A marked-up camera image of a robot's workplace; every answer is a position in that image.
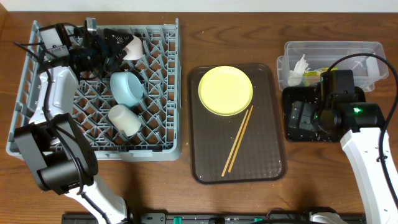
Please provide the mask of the yellow plate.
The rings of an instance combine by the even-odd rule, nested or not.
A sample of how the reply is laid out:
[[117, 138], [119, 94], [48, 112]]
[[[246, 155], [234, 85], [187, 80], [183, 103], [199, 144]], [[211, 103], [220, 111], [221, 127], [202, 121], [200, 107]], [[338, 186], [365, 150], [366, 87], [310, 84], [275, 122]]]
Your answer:
[[242, 112], [251, 102], [254, 90], [249, 77], [232, 66], [210, 69], [200, 79], [198, 96], [203, 106], [220, 116]]

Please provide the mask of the yellow green snack wrapper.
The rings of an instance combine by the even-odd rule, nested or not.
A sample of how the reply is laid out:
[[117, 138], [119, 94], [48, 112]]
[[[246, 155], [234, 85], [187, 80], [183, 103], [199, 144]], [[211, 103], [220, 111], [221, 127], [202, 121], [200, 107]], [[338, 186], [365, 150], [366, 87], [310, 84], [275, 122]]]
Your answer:
[[307, 71], [303, 75], [303, 84], [304, 86], [311, 86], [320, 81], [321, 74], [326, 72], [328, 67], [319, 68], [316, 70]]

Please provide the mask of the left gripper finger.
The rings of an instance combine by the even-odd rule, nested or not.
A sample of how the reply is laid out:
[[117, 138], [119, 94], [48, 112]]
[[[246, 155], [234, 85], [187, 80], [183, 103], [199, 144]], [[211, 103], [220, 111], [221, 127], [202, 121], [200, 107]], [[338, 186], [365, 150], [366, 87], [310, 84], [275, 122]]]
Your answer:
[[112, 54], [106, 59], [105, 69], [117, 70], [120, 64], [123, 62], [124, 57], [127, 55], [125, 50], [121, 50], [119, 53]]
[[134, 36], [125, 32], [119, 32], [112, 29], [104, 29], [103, 35], [106, 43], [113, 52], [123, 50], [132, 40]]

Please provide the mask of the pink bowl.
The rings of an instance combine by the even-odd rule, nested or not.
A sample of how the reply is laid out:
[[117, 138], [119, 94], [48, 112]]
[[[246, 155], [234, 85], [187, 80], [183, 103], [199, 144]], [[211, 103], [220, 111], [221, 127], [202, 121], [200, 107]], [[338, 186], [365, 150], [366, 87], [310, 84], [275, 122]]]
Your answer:
[[135, 35], [133, 36], [133, 40], [123, 50], [126, 52], [124, 60], [139, 60], [144, 55], [142, 40]]

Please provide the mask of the wooden chopstick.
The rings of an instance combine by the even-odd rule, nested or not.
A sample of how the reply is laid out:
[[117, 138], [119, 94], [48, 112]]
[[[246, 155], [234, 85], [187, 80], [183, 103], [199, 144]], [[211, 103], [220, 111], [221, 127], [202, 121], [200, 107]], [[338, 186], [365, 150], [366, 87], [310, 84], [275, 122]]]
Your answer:
[[248, 115], [248, 112], [249, 112], [249, 110], [247, 109], [246, 112], [245, 112], [244, 118], [243, 118], [243, 120], [242, 120], [242, 122], [241, 122], [241, 124], [240, 124], [240, 127], [239, 127], [239, 129], [238, 129], [238, 132], [237, 132], [237, 134], [236, 134], [236, 137], [235, 137], [235, 139], [234, 139], [234, 143], [233, 143], [233, 145], [232, 145], [232, 147], [231, 147], [231, 150], [230, 150], [230, 152], [229, 152], [229, 156], [228, 156], [228, 158], [227, 158], [227, 160], [226, 160], [226, 163], [225, 163], [225, 165], [224, 165], [223, 171], [222, 171], [222, 173], [221, 173], [221, 176], [222, 176], [222, 177], [224, 177], [224, 175], [225, 175], [225, 173], [226, 173], [226, 170], [227, 170], [227, 168], [228, 168], [228, 166], [229, 166], [229, 163], [230, 163], [230, 161], [231, 161], [231, 158], [232, 158], [234, 149], [235, 149], [235, 147], [236, 147], [236, 145], [237, 145], [237, 142], [238, 142], [238, 137], [239, 137], [239, 135], [241, 134], [241, 131], [242, 131], [242, 129], [243, 129], [243, 126], [244, 126], [246, 117], [247, 117], [247, 115]]
[[251, 113], [252, 113], [253, 108], [254, 108], [254, 106], [252, 105], [252, 106], [247, 110], [247, 112], [246, 112], [246, 114], [245, 114], [245, 116], [244, 116], [243, 122], [242, 122], [242, 124], [241, 124], [241, 127], [239, 128], [239, 131], [238, 131], [238, 141], [237, 141], [237, 143], [235, 144], [234, 151], [233, 151], [233, 155], [232, 155], [232, 159], [231, 159], [231, 162], [230, 162], [229, 167], [228, 167], [228, 172], [229, 172], [229, 173], [232, 171], [232, 168], [233, 168], [233, 166], [234, 166], [234, 162], [235, 162], [235, 160], [236, 160], [236, 157], [237, 157], [239, 148], [240, 148], [241, 143], [242, 143], [242, 141], [243, 141], [244, 133], [246, 132], [246, 128], [247, 128], [247, 126], [248, 126], [248, 122], [249, 122], [249, 119], [250, 119], [250, 117], [251, 117]]

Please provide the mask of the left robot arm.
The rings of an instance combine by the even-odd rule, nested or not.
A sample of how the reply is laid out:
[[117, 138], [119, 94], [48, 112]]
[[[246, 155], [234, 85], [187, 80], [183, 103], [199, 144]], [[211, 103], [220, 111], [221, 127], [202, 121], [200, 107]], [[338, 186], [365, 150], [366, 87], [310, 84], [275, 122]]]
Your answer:
[[21, 44], [38, 63], [40, 93], [29, 123], [14, 131], [14, 141], [41, 190], [72, 198], [98, 223], [132, 223], [126, 201], [99, 176], [96, 154], [73, 119], [73, 100], [86, 73], [101, 78], [127, 55], [134, 36], [112, 29], [96, 30], [88, 19], [67, 32], [67, 23], [39, 30], [39, 52]]

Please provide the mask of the white cup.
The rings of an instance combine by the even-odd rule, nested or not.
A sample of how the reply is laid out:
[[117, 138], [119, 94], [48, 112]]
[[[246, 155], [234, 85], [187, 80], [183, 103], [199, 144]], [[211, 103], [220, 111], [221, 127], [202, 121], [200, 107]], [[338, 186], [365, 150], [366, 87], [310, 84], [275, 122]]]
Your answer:
[[139, 117], [124, 105], [112, 107], [108, 113], [108, 118], [116, 129], [126, 136], [133, 136], [141, 128]]

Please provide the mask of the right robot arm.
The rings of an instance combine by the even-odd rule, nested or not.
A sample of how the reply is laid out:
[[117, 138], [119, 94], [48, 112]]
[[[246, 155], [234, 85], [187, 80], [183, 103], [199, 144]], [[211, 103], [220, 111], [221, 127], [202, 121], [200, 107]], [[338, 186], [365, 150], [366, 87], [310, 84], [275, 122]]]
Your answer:
[[389, 151], [387, 121], [366, 102], [351, 70], [322, 73], [313, 86], [282, 92], [287, 139], [338, 142], [354, 172], [368, 223], [397, 223], [397, 171]]

